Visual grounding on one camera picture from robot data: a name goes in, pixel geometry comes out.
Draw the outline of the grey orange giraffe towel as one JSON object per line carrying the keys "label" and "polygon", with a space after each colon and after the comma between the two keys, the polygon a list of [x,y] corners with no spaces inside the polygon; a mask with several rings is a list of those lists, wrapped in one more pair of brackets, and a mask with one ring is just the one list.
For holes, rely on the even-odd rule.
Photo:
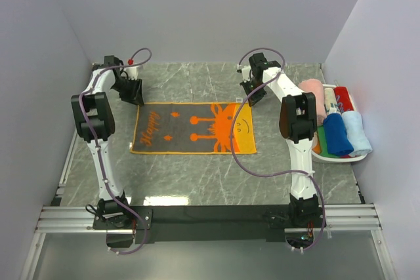
{"label": "grey orange giraffe towel", "polygon": [[252,109],[237,102],[148,102],[137,109],[131,153],[257,153]]}

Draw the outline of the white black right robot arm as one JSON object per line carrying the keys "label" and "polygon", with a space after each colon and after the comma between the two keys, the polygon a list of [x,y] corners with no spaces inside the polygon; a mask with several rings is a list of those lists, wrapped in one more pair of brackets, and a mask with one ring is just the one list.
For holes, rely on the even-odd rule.
{"label": "white black right robot arm", "polygon": [[[269,61],[264,51],[276,53],[281,62]],[[290,224],[303,227],[322,215],[319,206],[319,187],[314,182],[312,144],[317,127],[316,97],[300,89],[284,73],[285,58],[274,49],[257,48],[245,54],[249,65],[237,65],[242,74],[246,98],[241,106],[254,106],[266,95],[269,88],[280,101],[279,130],[285,139],[291,169],[272,174],[272,177],[291,174],[290,202],[287,219]]]}

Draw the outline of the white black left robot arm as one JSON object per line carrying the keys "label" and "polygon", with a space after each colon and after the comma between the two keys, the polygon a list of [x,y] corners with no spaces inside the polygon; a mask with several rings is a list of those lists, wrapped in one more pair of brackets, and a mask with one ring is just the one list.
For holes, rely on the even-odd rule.
{"label": "white black left robot arm", "polygon": [[118,57],[105,56],[102,64],[93,65],[87,88],[71,97],[76,131],[87,144],[98,178],[98,205],[85,207],[94,215],[94,227],[98,229],[118,230],[136,226],[137,218],[129,210],[129,202],[112,161],[110,138],[116,131],[116,122],[108,94],[115,90],[122,101],[142,106],[142,80],[137,74],[136,67],[126,70]]}

